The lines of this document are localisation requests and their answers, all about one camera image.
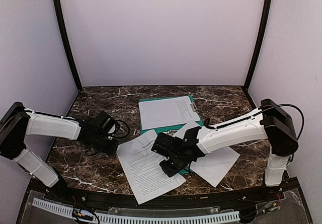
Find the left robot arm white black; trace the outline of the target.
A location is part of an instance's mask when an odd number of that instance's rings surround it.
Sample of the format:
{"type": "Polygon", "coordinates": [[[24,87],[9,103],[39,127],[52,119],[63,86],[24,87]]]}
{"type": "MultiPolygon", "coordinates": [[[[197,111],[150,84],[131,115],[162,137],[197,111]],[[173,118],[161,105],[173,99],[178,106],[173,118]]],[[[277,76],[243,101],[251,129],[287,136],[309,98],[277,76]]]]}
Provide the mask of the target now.
{"type": "Polygon", "coordinates": [[[118,147],[120,123],[102,111],[83,120],[41,113],[14,102],[1,119],[1,156],[16,162],[45,186],[65,186],[63,177],[28,145],[32,137],[64,138],[81,142],[95,150],[113,154],[118,147]]]}

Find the printed paper sheet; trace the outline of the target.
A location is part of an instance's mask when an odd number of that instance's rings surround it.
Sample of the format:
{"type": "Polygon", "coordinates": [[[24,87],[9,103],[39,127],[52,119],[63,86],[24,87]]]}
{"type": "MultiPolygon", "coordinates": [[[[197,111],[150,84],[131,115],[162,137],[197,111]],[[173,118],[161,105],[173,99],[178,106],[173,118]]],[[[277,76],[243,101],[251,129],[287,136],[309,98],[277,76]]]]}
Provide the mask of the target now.
{"type": "Polygon", "coordinates": [[[157,133],[149,130],[117,148],[118,159],[138,204],[166,194],[186,182],[180,174],[168,177],[163,172],[159,164],[164,157],[151,150],[156,137],[157,133]]]}

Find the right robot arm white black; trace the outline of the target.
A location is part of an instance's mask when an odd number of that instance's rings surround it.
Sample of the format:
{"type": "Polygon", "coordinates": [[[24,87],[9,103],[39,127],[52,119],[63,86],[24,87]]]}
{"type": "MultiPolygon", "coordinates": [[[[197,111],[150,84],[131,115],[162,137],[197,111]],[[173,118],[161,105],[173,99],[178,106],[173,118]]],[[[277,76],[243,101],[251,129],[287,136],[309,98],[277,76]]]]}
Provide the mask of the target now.
{"type": "Polygon", "coordinates": [[[161,132],[151,150],[165,158],[159,165],[172,177],[216,150],[248,141],[268,140],[270,152],[264,181],[267,187],[276,187],[281,184],[284,171],[299,148],[302,134],[295,131],[292,117],[283,110],[285,106],[264,99],[259,108],[243,116],[214,125],[206,119],[203,126],[188,127],[182,138],[161,132]]]}

